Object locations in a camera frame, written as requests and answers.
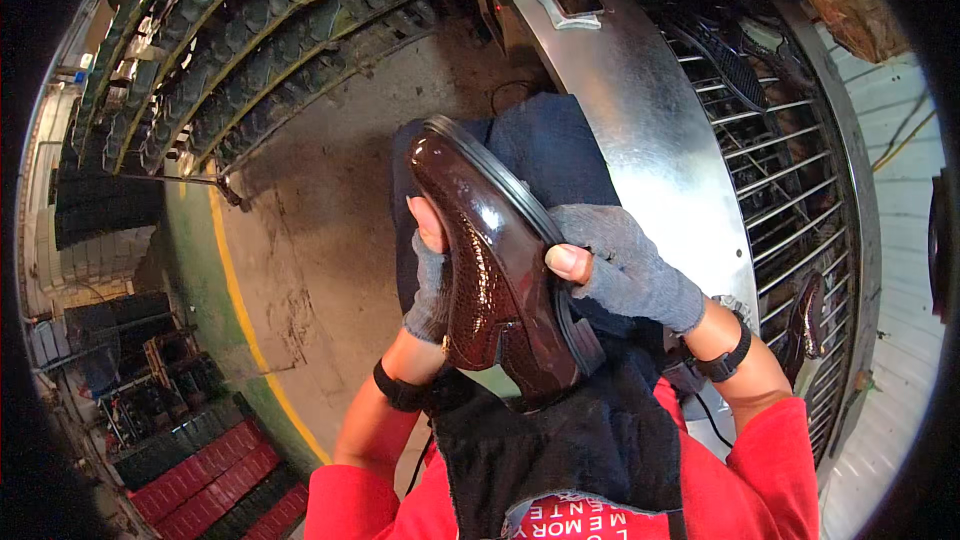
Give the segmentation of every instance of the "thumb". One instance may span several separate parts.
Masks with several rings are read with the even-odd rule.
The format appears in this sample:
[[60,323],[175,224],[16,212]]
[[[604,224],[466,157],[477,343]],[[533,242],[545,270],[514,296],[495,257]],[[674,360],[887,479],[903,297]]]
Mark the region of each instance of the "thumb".
[[572,244],[557,244],[546,251],[546,267],[564,280],[586,284],[594,271],[594,255]]

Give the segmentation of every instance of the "yellow cable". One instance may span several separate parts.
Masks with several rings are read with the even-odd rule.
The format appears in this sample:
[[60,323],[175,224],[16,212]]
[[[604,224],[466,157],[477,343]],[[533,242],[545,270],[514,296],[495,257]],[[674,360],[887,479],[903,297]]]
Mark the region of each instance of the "yellow cable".
[[877,172],[882,170],[884,167],[886,167],[888,163],[893,161],[894,157],[896,157],[901,150],[904,150],[904,147],[906,147],[907,143],[913,140],[917,136],[917,134],[920,132],[920,130],[924,129],[924,126],[926,126],[930,122],[930,120],[933,119],[933,116],[936,114],[937,114],[936,110],[930,111],[930,114],[924,117],[923,121],[917,124],[917,127],[913,128],[913,131],[910,132],[907,135],[907,137],[904,138],[903,141],[899,144],[899,146],[897,146],[894,149],[894,151],[890,153],[890,156],[887,156],[887,157],[881,156],[879,159],[873,162],[873,165],[872,165],[873,173],[876,174]]

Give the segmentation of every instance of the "black cable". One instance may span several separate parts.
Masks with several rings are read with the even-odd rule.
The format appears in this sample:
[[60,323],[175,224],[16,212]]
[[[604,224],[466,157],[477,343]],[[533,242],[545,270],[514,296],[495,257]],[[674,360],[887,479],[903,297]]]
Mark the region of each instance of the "black cable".
[[727,441],[727,438],[723,437],[723,434],[720,433],[720,430],[717,429],[717,424],[714,421],[714,415],[711,414],[711,410],[707,408],[707,403],[704,402],[704,399],[700,398],[699,394],[694,394],[697,397],[697,402],[700,403],[700,406],[703,407],[703,412],[706,414],[706,418],[710,420],[710,426],[713,428],[713,433],[717,435],[717,438],[720,438],[720,441],[726,444],[728,448],[734,448],[734,445]]
[[404,494],[404,498],[409,496],[411,492],[414,491],[414,485],[417,483],[417,474],[420,473],[420,468],[424,464],[424,459],[426,459],[426,452],[430,449],[430,443],[433,442],[433,431],[430,432],[430,437],[426,439],[426,444],[423,446],[423,450],[420,451],[420,458],[416,460],[416,466],[414,467],[414,474],[410,478],[410,485],[407,486],[407,493]]
[[509,82],[503,82],[489,93],[489,112],[492,113],[494,117],[499,117],[500,114],[497,112],[497,107],[494,105],[494,100],[497,98],[497,93],[504,88],[507,88],[508,86],[523,86],[529,93],[531,85],[532,83],[530,80],[526,79],[512,79]]

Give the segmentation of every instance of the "red shirt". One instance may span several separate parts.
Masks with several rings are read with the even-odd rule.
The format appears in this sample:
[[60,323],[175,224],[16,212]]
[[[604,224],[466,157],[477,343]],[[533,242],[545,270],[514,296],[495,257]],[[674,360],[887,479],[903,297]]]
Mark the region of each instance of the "red shirt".
[[[687,434],[680,406],[661,379],[654,396],[679,427],[680,493],[689,538],[816,538],[817,478],[803,399],[777,402],[750,420],[726,464]],[[431,447],[419,486],[402,502],[393,486],[351,465],[310,478],[306,540],[454,540],[447,466]],[[666,515],[639,515],[592,498],[541,498],[517,538],[669,538]]]

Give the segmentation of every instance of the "black rubber sole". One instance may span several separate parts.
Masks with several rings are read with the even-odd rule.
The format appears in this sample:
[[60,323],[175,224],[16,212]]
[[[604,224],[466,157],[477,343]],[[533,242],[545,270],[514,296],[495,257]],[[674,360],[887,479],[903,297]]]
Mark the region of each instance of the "black rubber sole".
[[[510,201],[547,246],[562,245],[565,242],[563,233],[541,201],[537,200],[494,153],[474,138],[473,134],[442,114],[428,117],[423,126],[450,138],[462,157]],[[573,321],[570,313],[570,291],[566,282],[558,283],[556,291],[553,292],[553,310],[563,340],[577,368],[583,376],[591,375],[603,364],[605,355],[590,323],[586,319]]]

